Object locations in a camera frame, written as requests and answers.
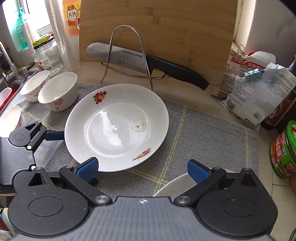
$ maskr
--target jar label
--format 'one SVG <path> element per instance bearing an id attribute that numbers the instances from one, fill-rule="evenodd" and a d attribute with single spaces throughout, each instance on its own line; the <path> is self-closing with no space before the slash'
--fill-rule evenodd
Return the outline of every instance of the jar label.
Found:
<path id="1" fill-rule="evenodd" d="M 48 57 L 46 57 L 40 61 L 36 61 L 35 63 L 37 64 L 38 69 L 40 71 L 42 71 L 42 70 L 49 70 L 50 71 L 52 69 L 52 65 L 51 65 Z"/>
<path id="2" fill-rule="evenodd" d="M 289 153 L 285 132 L 281 133 L 270 148 L 270 158 L 274 170 L 281 177 L 288 177 L 296 173 L 296 166 Z"/>

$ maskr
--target knife handle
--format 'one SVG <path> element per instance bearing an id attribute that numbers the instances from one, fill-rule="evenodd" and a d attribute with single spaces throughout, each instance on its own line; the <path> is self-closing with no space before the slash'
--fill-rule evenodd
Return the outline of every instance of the knife handle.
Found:
<path id="1" fill-rule="evenodd" d="M 152 73 L 153 69 L 159 69 L 160 71 L 177 80 L 193 84 L 202 90 L 205 90 L 209 85 L 209 82 L 206 81 L 204 77 L 187 67 L 174 64 L 149 54 L 147 54 L 146 57 L 150 73 Z"/>

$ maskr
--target cutting board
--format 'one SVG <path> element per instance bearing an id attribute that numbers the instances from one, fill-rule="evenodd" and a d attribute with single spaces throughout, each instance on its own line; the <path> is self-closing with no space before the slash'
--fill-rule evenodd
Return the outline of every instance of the cutting board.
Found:
<path id="1" fill-rule="evenodd" d="M 237 0 L 82 0 L 81 61 L 93 42 L 109 43 L 119 25 L 133 26 L 147 54 L 186 66 L 219 86 L 234 33 Z M 116 31 L 113 45 L 141 51 L 136 34 Z"/>

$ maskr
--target green soap bottle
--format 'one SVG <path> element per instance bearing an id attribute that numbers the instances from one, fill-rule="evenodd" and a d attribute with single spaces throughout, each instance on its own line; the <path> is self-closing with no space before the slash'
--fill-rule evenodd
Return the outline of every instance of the green soap bottle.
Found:
<path id="1" fill-rule="evenodd" d="M 22 28 L 20 26 L 21 24 L 24 23 L 24 17 L 23 17 L 24 12 L 22 11 L 22 7 L 20 7 L 18 10 L 16 10 L 16 12 L 19 13 L 19 18 L 17 19 L 17 21 L 15 23 L 15 27 L 17 29 L 17 33 L 18 33 L 19 38 L 20 38 L 22 49 L 25 50 L 25 49 L 28 48 L 28 45 L 27 45 L 24 33 L 22 32 Z"/>

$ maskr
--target countertop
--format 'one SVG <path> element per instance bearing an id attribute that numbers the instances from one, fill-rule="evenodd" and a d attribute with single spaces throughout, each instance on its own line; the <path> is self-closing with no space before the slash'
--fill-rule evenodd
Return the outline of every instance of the countertop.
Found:
<path id="1" fill-rule="evenodd" d="M 141 73 L 116 66 L 120 71 L 129 74 L 141 75 Z M 79 83 L 99 84 L 105 73 L 105 67 L 97 62 L 81 62 L 76 72 Z M 160 77 L 162 72 L 153 71 L 153 76 Z M 129 83 L 150 88 L 149 79 L 133 78 L 117 73 L 111 69 L 103 81 L 103 85 Z M 205 91 L 191 84 L 166 76 L 163 80 L 153 80 L 154 92 L 161 97 L 171 99 L 189 107 L 198 109 L 208 114 L 227 119 L 236 124 L 246 126 L 239 118 L 224 109 L 219 103 L 220 98 L 211 96 L 213 86 Z M 263 128 L 259 131 L 259 168 L 258 177 L 272 196 L 278 208 L 278 219 L 271 233 L 277 241 L 287 241 L 295 228 L 296 198 L 290 187 L 289 179 L 279 178 L 272 170 L 269 159 L 269 147 L 277 137 L 274 129 L 267 131 Z"/>

